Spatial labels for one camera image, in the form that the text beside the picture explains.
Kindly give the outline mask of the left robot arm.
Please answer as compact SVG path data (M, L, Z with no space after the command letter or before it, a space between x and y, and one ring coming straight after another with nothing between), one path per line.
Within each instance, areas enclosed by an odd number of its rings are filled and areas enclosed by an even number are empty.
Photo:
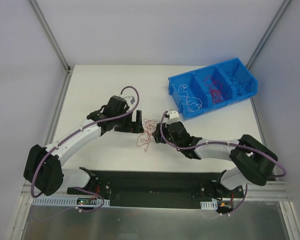
M139 97L112 96L106 105L91 112L86 119L62 139L46 146L34 145L28 154L24 178L31 183L33 198L50 196L59 188L79 188L84 194L95 192L96 177L84 167L65 169L64 164L85 145L114 130L123 133L142 133L141 111L133 112Z

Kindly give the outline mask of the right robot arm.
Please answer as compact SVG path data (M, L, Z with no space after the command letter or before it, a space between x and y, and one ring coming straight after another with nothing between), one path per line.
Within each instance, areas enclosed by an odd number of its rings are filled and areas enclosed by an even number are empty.
M235 167L221 172L217 180L206 188L206 193L216 199L227 197L242 185L251 183L265 186L272 177L278 157L258 140L248 134L226 143L218 143L201 137L191 136L180 121L158 123L151 134L159 144L170 143L188 159L219 159L231 161Z

